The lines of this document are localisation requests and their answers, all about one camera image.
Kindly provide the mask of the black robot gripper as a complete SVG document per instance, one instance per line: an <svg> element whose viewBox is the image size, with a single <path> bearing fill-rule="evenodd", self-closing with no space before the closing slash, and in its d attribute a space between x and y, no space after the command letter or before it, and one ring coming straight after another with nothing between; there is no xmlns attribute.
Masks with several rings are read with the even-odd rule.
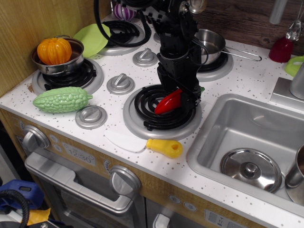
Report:
<svg viewBox="0 0 304 228"><path fill-rule="evenodd" d="M157 54L159 66L157 73L163 89L168 95L181 89L181 108L188 112L201 101L201 88L197 79L197 71L201 67L201 50L191 49L178 58L165 58Z"/></svg>

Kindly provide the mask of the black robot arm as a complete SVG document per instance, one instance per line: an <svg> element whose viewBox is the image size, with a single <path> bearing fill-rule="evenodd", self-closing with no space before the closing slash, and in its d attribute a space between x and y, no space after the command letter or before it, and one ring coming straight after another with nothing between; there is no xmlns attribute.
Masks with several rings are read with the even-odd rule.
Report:
<svg viewBox="0 0 304 228"><path fill-rule="evenodd" d="M185 0L120 0L123 7L139 13L143 22L149 19L160 38L157 54L158 77L167 93L181 90L183 111L195 108L201 97L197 71L204 64L202 44L195 37L198 23Z"/></svg>

